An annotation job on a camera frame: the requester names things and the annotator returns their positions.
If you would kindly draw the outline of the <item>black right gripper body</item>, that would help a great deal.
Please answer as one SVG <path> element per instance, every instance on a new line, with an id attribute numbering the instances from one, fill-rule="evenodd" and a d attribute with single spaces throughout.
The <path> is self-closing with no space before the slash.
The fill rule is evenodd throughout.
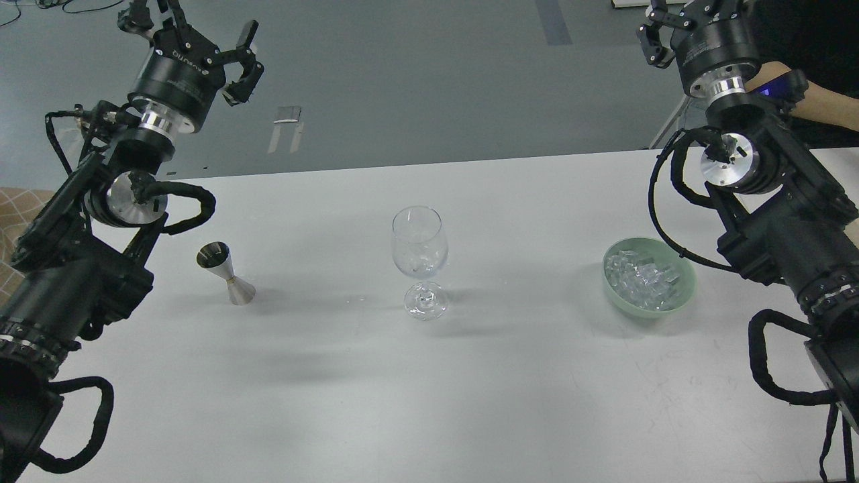
<path id="1" fill-rule="evenodd" d="M 702 98 L 712 72 L 738 74 L 748 81 L 761 67 L 748 27 L 746 7 L 684 7 L 671 37 L 685 95 Z"/>

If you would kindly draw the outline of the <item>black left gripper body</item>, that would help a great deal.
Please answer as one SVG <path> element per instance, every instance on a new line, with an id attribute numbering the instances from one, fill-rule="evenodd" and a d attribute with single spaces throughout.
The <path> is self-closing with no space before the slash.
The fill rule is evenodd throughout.
<path id="1" fill-rule="evenodd" d="M 167 106 L 185 118 L 182 131 L 198 132 L 215 95 L 226 85 L 224 68 L 205 63 L 215 49 L 211 40 L 192 27 L 158 30 L 128 100 L 145 99 Z"/>

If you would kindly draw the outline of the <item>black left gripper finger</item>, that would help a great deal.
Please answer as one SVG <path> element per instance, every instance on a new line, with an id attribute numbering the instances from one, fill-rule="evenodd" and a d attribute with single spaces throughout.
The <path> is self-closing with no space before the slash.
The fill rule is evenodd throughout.
<path id="1" fill-rule="evenodd" d="M 148 8 L 148 1 L 129 1 L 117 16 L 117 27 L 140 36 L 151 46 L 176 46 L 174 27 L 175 1 L 156 1 L 158 18 Z"/>
<path id="2" fill-rule="evenodd" d="M 242 73 L 238 80 L 228 83 L 223 88 L 223 97 L 230 106 L 237 106 L 250 100 L 258 82 L 264 73 L 264 65 L 256 58 L 252 43 L 260 24 L 255 19 L 246 22 L 236 47 L 230 51 L 217 53 L 217 65 L 239 64 Z"/>

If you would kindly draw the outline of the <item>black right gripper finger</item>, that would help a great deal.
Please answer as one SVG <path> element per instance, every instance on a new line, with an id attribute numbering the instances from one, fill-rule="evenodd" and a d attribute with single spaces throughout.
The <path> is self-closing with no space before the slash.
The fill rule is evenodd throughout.
<path id="1" fill-rule="evenodd" d="M 668 1 L 650 1 L 645 16 L 646 21 L 636 30 L 642 53 L 648 65 L 668 68 L 674 61 L 675 53 L 672 48 L 662 43 L 660 30 L 668 27 L 685 34 L 691 31 L 691 19 L 683 12 L 672 13 L 668 8 Z"/>
<path id="2" fill-rule="evenodd" d="M 699 1 L 697 11 L 703 19 L 734 19 L 749 15 L 756 1 Z"/>

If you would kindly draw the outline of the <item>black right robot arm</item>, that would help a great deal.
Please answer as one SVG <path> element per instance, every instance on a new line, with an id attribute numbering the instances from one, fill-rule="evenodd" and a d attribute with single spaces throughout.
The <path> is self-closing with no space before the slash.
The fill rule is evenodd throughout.
<path id="1" fill-rule="evenodd" d="M 857 207 L 812 154 L 857 144 L 856 1 L 653 1 L 638 30 L 649 65 L 678 66 L 705 102 L 705 125 L 669 138 L 664 162 L 691 204 L 726 229 L 719 263 L 700 265 L 791 288 L 806 321 L 765 309 L 749 323 L 750 369 L 767 394 L 841 415 L 846 478 L 857 480 Z"/>

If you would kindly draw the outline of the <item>person's bare forearm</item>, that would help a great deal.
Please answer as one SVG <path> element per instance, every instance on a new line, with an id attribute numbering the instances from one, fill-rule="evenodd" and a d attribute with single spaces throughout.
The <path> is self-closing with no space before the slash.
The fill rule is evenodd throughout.
<path id="1" fill-rule="evenodd" d="M 767 62 L 762 64 L 758 73 L 745 86 L 754 91 L 788 72 L 791 72 L 791 68 L 783 63 Z M 804 99 L 791 111 L 791 117 L 858 131 L 858 100 L 810 81 Z"/>

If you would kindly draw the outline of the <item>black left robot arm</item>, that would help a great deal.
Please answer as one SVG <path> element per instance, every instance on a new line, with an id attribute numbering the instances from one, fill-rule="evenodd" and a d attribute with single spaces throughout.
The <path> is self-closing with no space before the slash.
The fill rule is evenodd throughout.
<path id="1" fill-rule="evenodd" d="M 56 381 L 81 342 L 127 319 L 152 290 L 146 262 L 161 235 L 202 226 L 215 197 L 201 186 L 156 179 L 181 133 L 196 133 L 215 96 L 249 100 L 264 73 L 252 49 L 255 19 L 236 46 L 221 49 L 185 19 L 178 1 L 131 1 L 117 27 L 148 41 L 125 104 L 47 113 L 47 138 L 67 179 L 19 237 L 10 265 L 23 281 L 2 308 L 2 481 L 29 465 L 53 474 L 80 470 L 105 442 L 114 408 L 104 377 Z M 95 388 L 101 400 L 86 446 L 56 458 L 41 446 L 64 395 Z"/>

